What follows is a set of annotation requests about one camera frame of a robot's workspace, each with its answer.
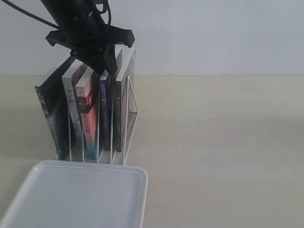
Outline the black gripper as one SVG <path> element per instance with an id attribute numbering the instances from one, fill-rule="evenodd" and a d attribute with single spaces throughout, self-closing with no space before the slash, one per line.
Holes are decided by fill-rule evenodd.
<path id="1" fill-rule="evenodd" d="M 100 38 L 68 38 L 64 32 L 51 31 L 46 40 L 51 46 L 62 45 L 71 50 L 70 55 L 87 64 L 96 73 L 102 74 L 105 70 L 109 74 L 117 71 L 115 45 L 132 47 L 135 36 L 130 29 L 110 26 L 106 34 Z"/>

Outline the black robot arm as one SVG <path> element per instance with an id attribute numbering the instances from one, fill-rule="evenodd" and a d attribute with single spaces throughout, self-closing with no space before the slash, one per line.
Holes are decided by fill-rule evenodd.
<path id="1" fill-rule="evenodd" d="M 94 0 L 44 0 L 42 4 L 59 27 L 47 35 L 50 45 L 70 49 L 73 58 L 99 74 L 116 73 L 115 46 L 131 48 L 132 30 L 106 24 Z"/>

